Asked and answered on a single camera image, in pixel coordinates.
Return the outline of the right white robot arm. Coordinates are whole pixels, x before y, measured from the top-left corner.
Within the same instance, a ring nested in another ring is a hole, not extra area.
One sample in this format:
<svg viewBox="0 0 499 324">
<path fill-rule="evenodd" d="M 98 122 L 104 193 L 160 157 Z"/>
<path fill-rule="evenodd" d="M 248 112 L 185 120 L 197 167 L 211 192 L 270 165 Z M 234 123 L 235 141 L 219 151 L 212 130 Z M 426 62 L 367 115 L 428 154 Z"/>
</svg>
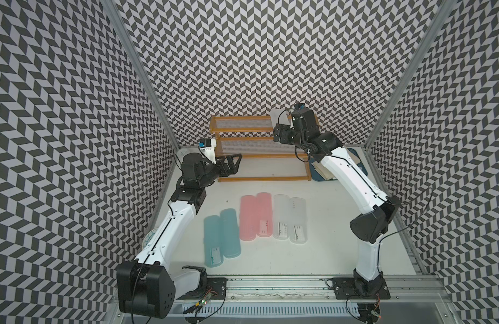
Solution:
<svg viewBox="0 0 499 324">
<path fill-rule="evenodd" d="M 386 287 L 380 267 L 380 247 L 399 209 L 399 202 L 365 175 L 335 134 L 321 132 L 313 110 L 298 103 L 286 112 L 291 121 L 275 125 L 273 140 L 293 145 L 321 163 L 353 198 L 360 214 L 349 223 L 352 233 L 358 238 L 358 262 L 353 270 L 352 295 L 356 298 L 376 298 Z"/>
</svg>

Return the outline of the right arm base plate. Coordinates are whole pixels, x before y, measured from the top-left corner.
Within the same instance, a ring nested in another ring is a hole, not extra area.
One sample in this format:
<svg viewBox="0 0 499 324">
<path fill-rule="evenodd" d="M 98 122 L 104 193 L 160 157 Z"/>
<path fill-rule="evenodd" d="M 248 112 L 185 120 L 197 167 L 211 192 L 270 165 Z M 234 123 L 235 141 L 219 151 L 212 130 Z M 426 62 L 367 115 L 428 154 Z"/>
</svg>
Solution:
<svg viewBox="0 0 499 324">
<path fill-rule="evenodd" d="M 332 278 L 333 290 L 337 300 L 390 300 L 391 294 L 384 278 L 368 282 L 362 278 Z"/>
</svg>

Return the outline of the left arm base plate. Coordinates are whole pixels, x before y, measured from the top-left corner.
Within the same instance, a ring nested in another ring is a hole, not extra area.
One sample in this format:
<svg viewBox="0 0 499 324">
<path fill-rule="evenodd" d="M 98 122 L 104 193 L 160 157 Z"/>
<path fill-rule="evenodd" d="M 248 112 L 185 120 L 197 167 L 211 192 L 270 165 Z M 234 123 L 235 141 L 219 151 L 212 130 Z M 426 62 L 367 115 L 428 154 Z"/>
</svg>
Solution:
<svg viewBox="0 0 499 324">
<path fill-rule="evenodd" d="M 211 299 L 221 301 L 226 297 L 227 278 L 210 278 L 206 279 L 205 283 L 201 283 L 200 287 L 192 292 L 179 297 L 179 300 L 195 300 L 198 301 L 211 293 Z"/>
</svg>

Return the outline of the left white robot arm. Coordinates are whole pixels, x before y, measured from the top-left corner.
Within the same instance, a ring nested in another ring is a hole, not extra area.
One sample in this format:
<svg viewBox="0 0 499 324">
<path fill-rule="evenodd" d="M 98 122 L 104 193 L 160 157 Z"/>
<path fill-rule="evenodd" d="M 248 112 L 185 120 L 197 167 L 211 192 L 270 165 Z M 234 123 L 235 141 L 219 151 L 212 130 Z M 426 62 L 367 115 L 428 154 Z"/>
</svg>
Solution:
<svg viewBox="0 0 499 324">
<path fill-rule="evenodd" d="M 197 216 L 207 187 L 218 178 L 235 175 L 243 156 L 224 155 L 209 159 L 203 153 L 188 153 L 181 162 L 181 176 L 169 199 L 164 220 L 137 256 L 117 267 L 119 310 L 149 318 L 165 318 L 176 299 L 207 293 L 205 268 L 184 266 L 170 274 L 171 257 L 185 230 Z"/>
</svg>

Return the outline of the clear pencil case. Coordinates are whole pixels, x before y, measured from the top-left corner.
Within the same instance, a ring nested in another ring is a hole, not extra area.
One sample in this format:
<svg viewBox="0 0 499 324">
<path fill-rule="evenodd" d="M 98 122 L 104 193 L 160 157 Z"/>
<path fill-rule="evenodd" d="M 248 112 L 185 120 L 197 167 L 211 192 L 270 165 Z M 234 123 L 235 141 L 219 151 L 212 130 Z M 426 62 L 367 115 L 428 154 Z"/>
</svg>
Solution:
<svg viewBox="0 0 499 324">
<path fill-rule="evenodd" d="M 291 121 L 289 118 L 289 109 L 271 109 L 270 116 L 273 129 L 281 128 L 291 128 Z"/>
<path fill-rule="evenodd" d="M 289 238 L 290 198 L 284 194 L 273 197 L 273 236 L 277 240 Z"/>
<path fill-rule="evenodd" d="M 303 198 L 290 199 L 291 213 L 289 216 L 289 238 L 295 244 L 307 242 L 307 209 Z"/>
</svg>

